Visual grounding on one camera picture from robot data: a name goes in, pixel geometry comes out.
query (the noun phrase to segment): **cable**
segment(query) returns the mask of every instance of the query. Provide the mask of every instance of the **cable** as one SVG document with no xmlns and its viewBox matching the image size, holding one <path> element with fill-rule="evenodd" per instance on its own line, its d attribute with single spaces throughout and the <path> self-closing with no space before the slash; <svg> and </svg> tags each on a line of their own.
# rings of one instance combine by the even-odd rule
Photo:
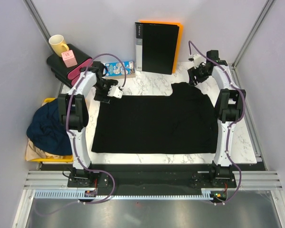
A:
<svg viewBox="0 0 285 228">
<path fill-rule="evenodd" d="M 115 58 L 122 64 L 123 70 L 124 70 L 124 82 L 123 82 L 122 87 L 124 87 L 125 82 L 126 82 L 126 79 L 127 79 L 127 75 L 126 75 L 127 73 L 126 73 L 126 70 L 125 70 L 125 67 L 124 67 L 123 62 L 122 62 L 117 56 L 115 56 L 115 55 L 113 55 L 113 54 L 104 53 L 104 54 L 100 54 L 100 55 L 95 56 L 93 59 L 91 59 L 91 61 L 89 62 L 89 64 L 86 66 L 84 75 L 86 75 L 87 70 L 88 70 L 89 66 L 93 63 L 94 59 L 96 59 L 96 58 L 98 58 L 98 57 L 100 57 L 100 56 L 113 56 L 113 57 L 115 57 Z M 85 170 L 87 170 L 87 171 L 89 171 L 89 172 L 102 172 L 102 173 L 108 175 L 108 176 L 112 179 L 112 181 L 113 181 L 113 188 L 112 188 L 112 191 L 110 192 L 110 194 L 109 194 L 108 196 L 106 196 L 105 198 L 103 198 L 103 199 L 101 199 L 101 200 L 99 200 L 99 201 L 92 201 L 92 202 L 81 202 L 80 200 L 78 200 L 78 201 L 73 201 L 73 202 L 70 202 L 70 203 L 64 205 L 63 207 L 61 207 L 61 208 L 59 208 L 59 209 L 57 209 L 57 210 L 54 210 L 54 211 L 52 211 L 52 212 L 50 212 L 50 213 L 47 213 L 47 214 L 42 214 L 42 213 L 38 212 L 37 209 L 36 209 L 36 204 L 35 204 L 35 205 L 34 205 L 34 212 L 35 212 L 37 215 L 41 216 L 41 217 L 46 217 L 46 216 L 53 215 L 53 214 L 55 214 L 56 212 L 58 212 L 58 211 L 60 211 L 60 210 L 62 210 L 62 209 L 64 209 L 64 208 L 66 208 L 66 207 L 68 207 L 68 206 L 71 206 L 71 205 L 73 205 L 73 204 L 75 204 L 75 203 L 78 203 L 78 202 L 81 202 L 81 203 L 83 203 L 83 204 L 97 204 L 97 203 L 106 202 L 106 201 L 113 195 L 113 193 L 114 193 L 114 191 L 115 191 L 115 179 L 114 179 L 114 177 L 113 177 L 109 172 L 104 171 L 104 170 L 91 170 L 91 169 L 87 168 L 86 166 L 84 166 L 84 164 L 81 162 L 81 160 L 80 160 L 80 158 L 79 158 L 79 156 L 78 156 L 78 153 L 77 153 L 77 149 L 76 149 L 75 134 L 72 133 L 72 132 L 69 130 L 69 127 L 68 127 L 68 122 L 69 122 L 69 118 L 70 118 L 70 111 L 71 111 L 71 106 L 72 106 L 72 100 L 73 100 L 73 97 L 74 97 L 74 94 L 75 94 L 75 91 L 76 91 L 77 87 L 81 84 L 81 82 L 82 82 L 83 80 L 84 80 L 84 77 L 82 77 L 82 78 L 79 80 L 78 84 L 76 85 L 75 89 L 73 90 L 73 92 L 72 92 L 72 94 L 71 94 L 71 97 L 70 97 L 70 100 L 69 100 L 69 103 L 68 103 L 68 107 L 67 107 L 67 114 L 66 114 L 66 117 L 67 117 L 67 118 L 66 118 L 66 131 L 67 131 L 68 133 L 70 133 L 70 134 L 73 136 L 74 153 L 75 153 L 75 155 L 76 155 L 76 158 L 77 158 L 79 164 L 80 164 Z"/>
<path fill-rule="evenodd" d="M 88 64 L 88 65 L 86 66 L 86 68 L 85 68 L 84 75 L 87 74 L 87 70 L 88 70 L 89 66 L 93 63 L 93 61 L 94 61 L 96 58 L 100 57 L 100 56 L 113 56 L 114 58 L 116 58 L 116 59 L 122 64 L 123 70 L 124 70 L 124 82 L 123 82 L 122 87 L 124 87 L 125 82 L 126 82 L 126 79 L 127 79 L 127 76 L 126 76 L 127 72 L 126 72 L 126 70 L 125 70 L 124 64 L 123 64 L 123 62 L 122 62 L 117 56 L 112 55 L 112 54 L 109 54 L 109 53 L 100 54 L 100 55 L 95 56 L 93 59 L 91 59 L 91 61 L 89 62 L 89 64 Z M 73 132 L 71 132 L 71 131 L 69 130 L 69 127 L 68 127 L 68 122 L 69 122 L 69 118 L 70 118 L 70 111 L 71 111 L 71 106 L 72 106 L 72 100 L 73 100 L 73 97 L 74 97 L 74 94 L 75 94 L 75 92 L 76 92 L 77 87 L 81 84 L 81 82 L 82 82 L 83 80 L 84 80 L 84 77 L 82 77 L 82 78 L 79 80 L 79 82 L 78 82 L 77 85 L 75 86 L 75 89 L 73 90 L 73 92 L 72 92 L 72 94 L 71 94 L 71 97 L 70 97 L 70 99 L 69 99 L 68 107 L 67 107 L 67 112 L 66 112 L 66 117 L 67 117 L 67 118 L 66 118 L 66 131 L 67 131 L 68 133 L 70 133 L 70 134 L 73 136 L 74 154 L 75 154 L 75 156 L 76 156 L 76 158 L 77 158 L 79 164 L 80 164 L 85 170 L 87 170 L 87 171 L 89 171 L 89 172 L 102 172 L 102 173 L 108 175 L 108 176 L 112 179 L 113 187 L 112 187 L 112 191 L 110 192 L 110 194 L 109 194 L 108 196 L 106 196 L 105 198 L 103 198 L 103 199 L 101 199 L 101 200 L 99 200 L 99 201 L 86 202 L 86 204 L 97 204 L 97 203 L 106 202 L 106 201 L 113 195 L 113 193 L 114 193 L 114 191 L 115 191 L 115 179 L 114 179 L 114 177 L 113 177 L 109 172 L 104 171 L 104 170 L 91 170 L 91 169 L 87 168 L 87 167 L 81 162 L 81 160 L 80 160 L 80 158 L 79 158 L 79 156 L 78 156 L 78 153 L 77 153 L 77 149 L 76 149 L 75 134 L 74 134 Z"/>
<path fill-rule="evenodd" d="M 227 185 L 227 183 L 225 183 L 225 190 L 224 190 L 223 194 L 226 193 L 227 190 L 228 190 L 228 185 Z"/>
<path fill-rule="evenodd" d="M 66 169 L 68 169 L 68 170 L 71 172 L 71 174 L 73 174 L 73 171 L 71 171 L 70 168 L 65 167 L 65 168 L 62 170 L 62 175 L 64 175 L 66 178 L 70 178 L 70 176 L 66 176 L 65 173 L 64 173 L 64 171 L 65 171 Z"/>
<path fill-rule="evenodd" d="M 226 200 L 222 200 L 222 199 L 220 199 L 219 197 L 215 197 L 217 200 L 219 200 L 219 201 L 221 201 L 221 202 L 226 202 L 227 201 L 227 199 L 228 199 L 228 193 L 226 192 Z"/>
<path fill-rule="evenodd" d="M 58 208 L 58 209 L 56 209 L 56 210 L 54 210 L 54 211 L 52 211 L 52 212 L 50 212 L 50 213 L 47 213 L 47 214 L 42 214 L 42 213 L 40 213 L 39 211 L 37 211 L 37 209 L 36 209 L 36 203 L 35 203 L 35 204 L 34 204 L 34 212 L 35 212 L 38 216 L 40 216 L 40 217 L 47 217 L 47 216 L 50 216 L 50 215 L 52 215 L 52 214 L 55 214 L 56 212 L 58 212 L 58 211 L 60 211 L 60 210 L 62 210 L 62 209 L 64 209 L 64 208 L 67 208 L 68 206 L 71 206 L 71 205 L 73 205 L 73 204 L 76 204 L 76 203 L 78 203 L 78 201 L 72 201 L 72 202 L 70 202 L 70 203 L 64 205 L 63 207 Z"/>
<path fill-rule="evenodd" d="M 226 141 L 226 150 L 225 150 L 225 153 L 226 153 L 226 155 L 227 155 L 227 158 L 228 158 L 229 161 L 231 162 L 231 164 L 234 165 L 234 166 L 238 169 L 238 171 L 239 171 L 239 180 L 238 180 L 237 188 L 236 188 L 235 192 L 233 193 L 233 195 L 232 195 L 229 199 L 227 199 L 227 200 L 224 202 L 224 203 L 227 203 L 227 202 L 229 202 L 229 201 L 237 194 L 237 192 L 238 192 L 238 190 L 239 190 L 239 188 L 240 188 L 240 186 L 241 186 L 241 183 L 242 183 L 242 170 L 239 168 L 238 165 L 236 165 L 236 164 L 232 161 L 231 157 L 229 156 L 229 153 L 228 153 L 228 151 L 229 151 L 229 150 L 228 150 L 228 145 L 229 145 L 229 138 L 230 138 L 231 126 L 234 125 L 234 124 L 236 124 L 237 122 L 241 121 L 241 120 L 244 118 L 245 111 L 246 111 L 245 97 L 244 97 L 242 91 L 241 91 L 239 88 L 233 86 L 233 83 L 231 82 L 231 78 L 230 78 L 229 74 L 227 73 L 227 71 L 226 71 L 220 64 L 218 64 L 217 62 L 213 61 L 212 59 L 208 58 L 208 57 L 205 56 L 203 53 L 201 53 L 200 50 L 194 45 L 194 43 L 193 43 L 191 40 L 189 40 L 188 45 L 189 45 L 190 55 L 192 55 L 192 51 L 191 51 L 191 45 L 192 45 L 192 46 L 196 49 L 196 51 L 197 51 L 201 56 L 203 56 L 205 59 L 207 59 L 208 61 L 210 61 L 210 62 L 213 63 L 214 65 L 218 66 L 218 67 L 225 73 L 225 75 L 227 76 L 227 79 L 228 79 L 228 81 L 229 81 L 229 84 L 230 84 L 231 88 L 233 88 L 233 89 L 235 89 L 235 90 L 238 91 L 238 93 L 240 94 L 240 96 L 241 96 L 241 98 L 242 98 L 242 101 L 243 101 L 243 112 L 242 112 L 242 115 L 240 116 L 240 118 L 239 118 L 238 120 L 232 122 L 232 123 L 228 126 L 228 132 L 227 132 L 227 141 Z"/>
<path fill-rule="evenodd" d="M 88 70 L 89 66 L 91 66 L 91 64 L 93 63 L 94 59 L 96 59 L 96 58 L 98 58 L 98 57 L 100 57 L 100 56 L 112 56 L 112 57 L 116 58 L 116 59 L 121 63 L 121 65 L 122 65 L 122 67 L 123 67 L 123 71 L 124 71 L 124 81 L 123 81 L 123 85 L 121 86 L 121 87 L 123 88 L 124 85 L 125 85 L 125 82 L 126 82 L 126 80 L 127 80 L 127 71 L 125 70 L 124 63 L 120 60 L 120 58 L 118 58 L 117 56 L 115 56 L 115 55 L 113 55 L 113 54 L 110 54 L 110 53 L 103 53 L 103 54 L 97 55 L 97 56 L 95 56 L 94 58 L 92 58 L 91 61 L 88 63 L 88 65 L 87 65 L 86 68 L 85 68 L 85 73 L 84 73 L 84 75 L 86 75 L 87 70 Z"/>
</svg>

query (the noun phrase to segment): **binder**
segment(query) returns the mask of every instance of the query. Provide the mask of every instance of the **binder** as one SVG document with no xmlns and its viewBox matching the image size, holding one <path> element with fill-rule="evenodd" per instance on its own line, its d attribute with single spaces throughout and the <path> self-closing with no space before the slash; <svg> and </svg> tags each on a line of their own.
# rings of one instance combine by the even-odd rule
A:
<svg viewBox="0 0 285 228">
<path fill-rule="evenodd" d="M 138 71 L 171 75 L 176 70 L 183 26 L 173 22 L 136 22 Z"/>
</svg>

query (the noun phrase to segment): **metal base plate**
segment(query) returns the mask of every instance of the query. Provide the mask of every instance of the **metal base plate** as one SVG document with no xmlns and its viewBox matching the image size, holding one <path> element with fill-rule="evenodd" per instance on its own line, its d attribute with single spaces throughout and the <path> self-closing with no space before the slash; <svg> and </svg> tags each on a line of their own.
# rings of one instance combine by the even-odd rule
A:
<svg viewBox="0 0 285 228">
<path fill-rule="evenodd" d="M 104 173 L 94 173 L 93 180 L 69 178 L 67 186 L 69 188 L 108 188 L 109 177 Z"/>
<path fill-rule="evenodd" d="M 210 179 L 208 172 L 198 172 L 192 175 L 192 186 L 197 189 L 225 188 L 225 183 L 228 188 L 236 188 L 237 183 L 234 174 L 231 179 Z"/>
</svg>

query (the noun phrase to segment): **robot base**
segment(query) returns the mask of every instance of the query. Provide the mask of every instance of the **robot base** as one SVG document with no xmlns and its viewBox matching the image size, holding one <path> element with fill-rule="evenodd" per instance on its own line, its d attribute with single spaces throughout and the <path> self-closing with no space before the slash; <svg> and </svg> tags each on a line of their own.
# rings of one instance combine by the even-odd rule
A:
<svg viewBox="0 0 285 228">
<path fill-rule="evenodd" d="M 91 173 L 73 168 L 69 175 L 69 188 L 108 188 L 109 177 L 104 173 Z"/>
<path fill-rule="evenodd" d="M 236 179 L 232 166 L 223 167 L 212 162 L 210 172 L 194 173 L 192 180 L 195 188 L 236 188 Z"/>
</svg>

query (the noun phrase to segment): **beige cloth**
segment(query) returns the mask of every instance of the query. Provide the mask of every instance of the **beige cloth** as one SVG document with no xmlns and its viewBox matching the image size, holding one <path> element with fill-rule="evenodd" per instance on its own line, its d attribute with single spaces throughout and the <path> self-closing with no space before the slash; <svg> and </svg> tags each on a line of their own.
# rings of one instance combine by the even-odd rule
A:
<svg viewBox="0 0 285 228">
<path fill-rule="evenodd" d="M 38 158 L 54 158 L 54 159 L 63 159 L 63 156 L 54 155 L 48 152 L 45 152 L 34 145 L 34 143 L 28 139 L 28 146 L 26 151 L 25 159 L 27 161 L 38 159 Z"/>
</svg>

